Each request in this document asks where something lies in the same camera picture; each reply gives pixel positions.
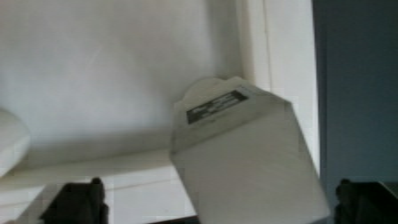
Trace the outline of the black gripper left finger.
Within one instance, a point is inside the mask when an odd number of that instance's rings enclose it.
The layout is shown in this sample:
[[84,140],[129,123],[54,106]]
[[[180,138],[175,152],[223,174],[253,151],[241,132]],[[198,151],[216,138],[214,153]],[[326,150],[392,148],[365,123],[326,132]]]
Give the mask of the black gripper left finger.
[[90,183],[68,183],[40,219],[45,224],[109,224],[106,185],[100,178]]

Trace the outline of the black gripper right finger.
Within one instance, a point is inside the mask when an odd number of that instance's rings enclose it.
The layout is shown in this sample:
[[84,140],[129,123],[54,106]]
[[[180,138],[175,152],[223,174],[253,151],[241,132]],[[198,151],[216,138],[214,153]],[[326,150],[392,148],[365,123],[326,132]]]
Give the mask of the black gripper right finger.
[[342,180],[335,224],[398,224],[398,182]]

